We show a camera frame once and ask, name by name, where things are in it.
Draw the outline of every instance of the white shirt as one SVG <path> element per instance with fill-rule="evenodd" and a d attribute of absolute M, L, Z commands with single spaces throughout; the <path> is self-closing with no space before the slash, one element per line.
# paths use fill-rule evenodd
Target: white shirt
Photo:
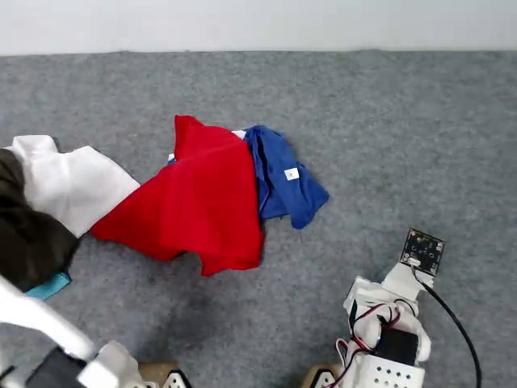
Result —
<path fill-rule="evenodd" d="M 60 154 L 50 136 L 31 135 L 15 137 L 7 149 L 23 165 L 27 202 L 77 237 L 140 186 L 90 146 Z"/>

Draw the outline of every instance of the laundry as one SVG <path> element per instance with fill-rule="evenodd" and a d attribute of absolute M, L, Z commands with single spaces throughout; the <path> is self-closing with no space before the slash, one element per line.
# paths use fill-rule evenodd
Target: laundry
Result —
<path fill-rule="evenodd" d="M 78 239 L 54 217 L 32 209 L 24 186 L 19 160 L 0 149 L 0 274 L 27 291 L 68 267 Z"/>
<path fill-rule="evenodd" d="M 200 255 L 202 275 L 259 266 L 263 246 L 254 164 L 228 129 L 174 119 L 174 163 L 98 221 L 91 233 L 159 260 Z"/>
<path fill-rule="evenodd" d="M 329 200 L 328 192 L 295 160 L 281 133 L 255 125 L 246 130 L 244 140 L 253 154 L 260 217 L 290 214 L 293 228 L 307 226 Z"/>
<path fill-rule="evenodd" d="M 29 289 L 26 294 L 29 297 L 35 297 L 37 299 L 41 299 L 42 301 L 46 301 L 51 296 L 60 292 L 64 287 L 70 284 L 71 281 L 72 278 L 70 278 L 68 273 L 59 272 L 45 281 L 42 285 L 38 285 L 33 289 Z"/>
<path fill-rule="evenodd" d="M 17 136 L 12 151 L 23 165 L 25 197 L 75 236 L 86 233 L 140 185 L 90 146 L 60 154 L 50 136 Z"/>
<path fill-rule="evenodd" d="M 241 140 L 244 140 L 244 136 L 246 135 L 246 131 L 243 131 L 242 129 L 232 131 L 232 133 Z M 167 164 L 172 164 L 175 162 L 176 162 L 176 158 L 175 158 L 174 154 L 169 154 L 169 158 L 167 159 Z"/>

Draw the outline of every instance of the dark brown cloth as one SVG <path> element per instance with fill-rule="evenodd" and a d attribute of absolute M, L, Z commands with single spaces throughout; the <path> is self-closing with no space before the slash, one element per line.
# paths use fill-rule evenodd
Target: dark brown cloth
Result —
<path fill-rule="evenodd" d="M 0 149 L 0 274 L 22 291 L 66 269 L 78 239 L 59 221 L 25 200 L 23 168 Z"/>

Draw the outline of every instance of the carpet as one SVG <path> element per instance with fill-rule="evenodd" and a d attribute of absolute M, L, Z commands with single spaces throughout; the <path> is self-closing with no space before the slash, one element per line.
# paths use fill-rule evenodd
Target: carpet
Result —
<path fill-rule="evenodd" d="M 356 275 L 382 280 L 410 226 L 448 242 L 435 290 L 462 319 L 487 387 L 511 386 L 517 306 L 517 53 L 112 53 L 0 58 L 0 145 L 47 133 L 92 145 L 146 181 L 173 147 L 174 114 L 284 133 L 329 191 L 303 230 L 266 222 L 262 265 L 200 276 L 86 236 L 50 305 L 97 344 L 177 361 L 194 386 L 296 388 L 337 362 Z M 427 388 L 470 387 L 459 331 L 428 295 Z M 31 368 L 52 347 L 2 325 Z"/>

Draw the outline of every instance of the white wall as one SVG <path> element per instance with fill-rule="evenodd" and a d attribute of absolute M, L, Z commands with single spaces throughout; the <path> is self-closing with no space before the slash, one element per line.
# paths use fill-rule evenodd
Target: white wall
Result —
<path fill-rule="evenodd" d="M 0 0 L 0 55 L 517 49 L 517 0 Z"/>

